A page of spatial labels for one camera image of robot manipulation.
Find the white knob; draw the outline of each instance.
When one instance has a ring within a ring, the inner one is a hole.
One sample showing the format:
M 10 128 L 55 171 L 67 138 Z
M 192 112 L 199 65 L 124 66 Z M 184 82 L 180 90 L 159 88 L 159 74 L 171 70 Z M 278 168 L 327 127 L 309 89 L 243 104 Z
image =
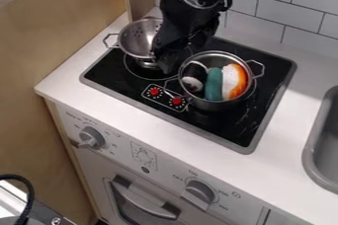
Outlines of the white knob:
M 106 143 L 102 134 L 91 126 L 86 126 L 83 128 L 79 134 L 79 137 L 79 142 L 71 142 L 76 148 L 92 148 L 98 150 Z
M 188 182 L 181 195 L 203 211 L 207 211 L 215 199 L 213 190 L 199 181 Z

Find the oven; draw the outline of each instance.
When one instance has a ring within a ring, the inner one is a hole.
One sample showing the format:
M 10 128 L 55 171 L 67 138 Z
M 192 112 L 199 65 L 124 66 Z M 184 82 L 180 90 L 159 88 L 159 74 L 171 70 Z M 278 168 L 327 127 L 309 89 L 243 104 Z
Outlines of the oven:
M 252 195 L 88 115 L 57 110 L 108 224 L 265 224 L 269 209 Z

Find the knob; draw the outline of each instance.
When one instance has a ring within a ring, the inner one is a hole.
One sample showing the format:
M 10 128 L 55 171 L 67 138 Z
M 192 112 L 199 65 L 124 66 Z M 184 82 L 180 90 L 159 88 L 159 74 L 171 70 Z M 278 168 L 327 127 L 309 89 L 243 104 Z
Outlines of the knob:
M 180 106 L 182 104 L 182 99 L 181 98 L 174 98 L 172 100 L 172 102 L 173 102 L 173 105 Z
M 202 211 L 207 211 L 215 199 L 213 190 L 199 181 L 189 181 L 181 196 Z
M 86 126 L 79 134 L 80 142 L 71 141 L 71 144 L 76 148 L 92 148 L 95 150 L 100 149 L 106 143 L 102 134 L 94 127 Z
M 159 93 L 160 93 L 160 90 L 157 87 L 150 89 L 150 95 L 151 96 L 158 96 Z

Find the black stovetop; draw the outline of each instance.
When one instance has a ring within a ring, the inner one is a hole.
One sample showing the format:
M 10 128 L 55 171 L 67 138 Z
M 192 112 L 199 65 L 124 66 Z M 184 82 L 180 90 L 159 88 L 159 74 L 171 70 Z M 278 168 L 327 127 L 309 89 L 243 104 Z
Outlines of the black stovetop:
M 251 153 L 291 80 L 296 65 L 281 57 L 217 38 L 203 49 L 193 52 L 205 50 L 223 50 L 244 60 L 254 59 L 263 63 L 265 75 L 257 80 L 255 93 L 243 103 L 220 113 L 202 112 L 186 101 L 184 106 L 175 106 L 161 88 L 165 79 L 177 73 L 177 68 L 170 75 L 147 70 L 139 67 L 132 57 L 119 49 L 110 50 L 104 55 L 81 76 L 81 81 L 220 145 L 243 154 Z M 190 55 L 188 50 L 182 52 L 181 61 Z M 154 88 L 159 89 L 159 95 L 152 96 L 149 93 Z M 183 94 L 177 81 L 170 82 L 168 88 Z

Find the black cable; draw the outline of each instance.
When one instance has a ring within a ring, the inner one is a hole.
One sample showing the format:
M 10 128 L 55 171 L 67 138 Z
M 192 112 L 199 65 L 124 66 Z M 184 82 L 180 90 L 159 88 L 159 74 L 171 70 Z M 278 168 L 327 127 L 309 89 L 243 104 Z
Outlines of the black cable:
M 25 184 L 26 188 L 28 189 L 27 203 L 26 203 L 25 209 L 14 224 L 14 225 L 25 225 L 27 222 L 28 214 L 31 212 L 33 201 L 35 198 L 34 188 L 27 179 L 19 175 L 14 175 L 14 174 L 0 175 L 0 181 L 8 181 L 8 180 L 14 180 L 14 181 L 21 182 Z

